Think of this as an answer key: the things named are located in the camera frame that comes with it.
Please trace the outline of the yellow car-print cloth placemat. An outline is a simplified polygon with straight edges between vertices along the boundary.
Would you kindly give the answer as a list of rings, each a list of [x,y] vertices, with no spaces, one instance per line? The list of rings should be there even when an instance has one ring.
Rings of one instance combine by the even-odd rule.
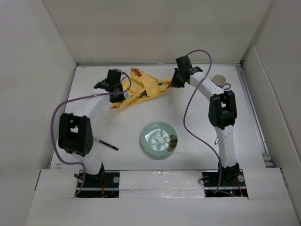
[[[171,88],[172,79],[157,79],[144,71],[131,68],[131,88],[124,93],[123,102],[111,104],[111,108],[123,108],[154,99]]]

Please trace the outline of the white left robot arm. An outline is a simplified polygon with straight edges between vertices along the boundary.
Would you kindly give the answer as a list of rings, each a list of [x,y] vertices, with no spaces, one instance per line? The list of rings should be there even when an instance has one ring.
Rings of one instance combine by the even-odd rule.
[[[125,100],[124,93],[128,87],[122,86],[122,75],[119,69],[110,69],[107,77],[94,85],[93,94],[70,100],[83,100],[82,104],[72,113],[63,113],[59,120],[58,146],[71,154],[76,162],[85,166],[88,180],[93,186],[101,186],[105,175],[100,172],[101,161],[92,151],[94,141],[92,120],[102,113],[109,103],[121,103]]]

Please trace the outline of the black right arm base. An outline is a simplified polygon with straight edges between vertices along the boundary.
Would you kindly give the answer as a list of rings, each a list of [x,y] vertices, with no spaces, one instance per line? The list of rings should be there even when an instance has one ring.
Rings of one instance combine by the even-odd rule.
[[[246,181],[240,165],[204,171],[198,183],[204,186],[205,197],[248,197]]]

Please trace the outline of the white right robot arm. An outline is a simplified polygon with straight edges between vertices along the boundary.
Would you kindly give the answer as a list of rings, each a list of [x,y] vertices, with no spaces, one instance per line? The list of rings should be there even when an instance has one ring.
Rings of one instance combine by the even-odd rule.
[[[177,58],[176,64],[171,86],[183,88],[185,83],[190,84],[209,101],[208,118],[217,134],[219,157],[224,168],[217,174],[217,179],[220,184],[227,186],[235,178],[229,169],[239,168],[233,138],[233,127],[237,118],[235,94],[231,90],[225,91],[206,78],[202,69],[192,66],[188,56]]]

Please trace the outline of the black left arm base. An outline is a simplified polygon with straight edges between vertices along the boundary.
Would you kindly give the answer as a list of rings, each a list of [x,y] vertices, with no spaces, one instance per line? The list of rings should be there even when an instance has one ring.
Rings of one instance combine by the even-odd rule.
[[[97,174],[86,174],[83,181],[83,170],[74,174],[77,179],[75,196],[78,198],[119,198],[119,171],[107,171],[104,165]]]

